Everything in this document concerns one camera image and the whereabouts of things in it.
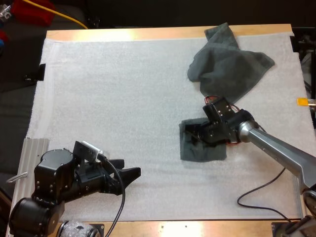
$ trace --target gray towel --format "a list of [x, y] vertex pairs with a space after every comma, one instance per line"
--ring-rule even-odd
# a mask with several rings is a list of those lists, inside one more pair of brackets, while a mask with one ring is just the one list
[[194, 56], [190, 81], [200, 81], [204, 96], [224, 96], [234, 103], [275, 63], [264, 53], [240, 50], [228, 24], [205, 31], [208, 42]]
[[226, 158], [226, 144], [219, 144], [216, 147], [212, 147], [185, 132], [186, 124], [200, 124], [204, 122], [208, 122], [208, 118], [188, 119], [179, 124], [180, 159], [206, 162], [212, 160], [224, 160]]

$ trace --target yellow cable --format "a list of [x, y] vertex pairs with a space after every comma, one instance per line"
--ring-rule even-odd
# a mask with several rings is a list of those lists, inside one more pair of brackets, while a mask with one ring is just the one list
[[29, 4], [31, 4], [31, 5], [33, 5], [33, 6], [37, 6], [37, 7], [41, 8], [41, 9], [44, 9], [44, 10], [46, 10], [46, 11], [52, 12], [52, 13], [54, 13], [54, 14], [56, 14], [56, 15], [62, 16], [62, 17], [64, 17], [64, 18], [68, 19], [68, 20], [74, 21], [74, 22], [78, 23], [79, 25], [81, 25], [82, 27], [84, 27], [85, 29], [88, 29], [88, 27], [85, 26], [83, 23], [81, 23], [80, 21], [78, 21], [78, 20], [76, 20], [76, 19], [74, 19], [74, 18], [72, 18], [72, 17], [70, 17], [70, 16], [64, 15], [64, 14], [58, 12], [58, 11], [54, 11], [54, 10], [49, 9], [49, 8], [47, 8], [47, 7], [44, 7], [44, 6], [42, 6], [42, 5], [38, 5], [37, 3], [32, 2], [32, 1], [29, 1], [29, 0], [23, 0], [23, 1], [29, 3]]

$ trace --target red object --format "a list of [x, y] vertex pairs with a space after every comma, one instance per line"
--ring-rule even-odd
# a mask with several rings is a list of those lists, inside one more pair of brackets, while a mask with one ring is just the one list
[[2, 40], [3, 42], [8, 41], [8, 36], [6, 36], [5, 32], [0, 31], [0, 40]]
[[[54, 4], [49, 0], [31, 0], [41, 6], [45, 6], [52, 10], [55, 10]], [[33, 6], [23, 0], [15, 0], [11, 9], [11, 13], [21, 22], [34, 24], [39, 26], [50, 26], [54, 13], [41, 9], [37, 6]]]

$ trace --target table surface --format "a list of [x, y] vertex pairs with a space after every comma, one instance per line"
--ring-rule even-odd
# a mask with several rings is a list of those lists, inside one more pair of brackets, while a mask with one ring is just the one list
[[[48, 31], [46, 38], [63, 41], [133, 41], [205, 37], [213, 26], [178, 28], [96, 29]], [[291, 32], [290, 24], [230, 26], [236, 36]], [[112, 237], [271, 237], [271, 220], [135, 221], [118, 222]], [[103, 222], [105, 233], [111, 222]], [[56, 236], [57, 230], [50, 235]]]

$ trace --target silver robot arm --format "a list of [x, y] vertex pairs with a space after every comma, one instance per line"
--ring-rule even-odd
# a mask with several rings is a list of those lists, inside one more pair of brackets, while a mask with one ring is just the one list
[[293, 173], [299, 180], [299, 189], [305, 205], [316, 216], [316, 157], [259, 130], [257, 127], [257, 123], [253, 120], [240, 124], [238, 128], [240, 141], [252, 142]]

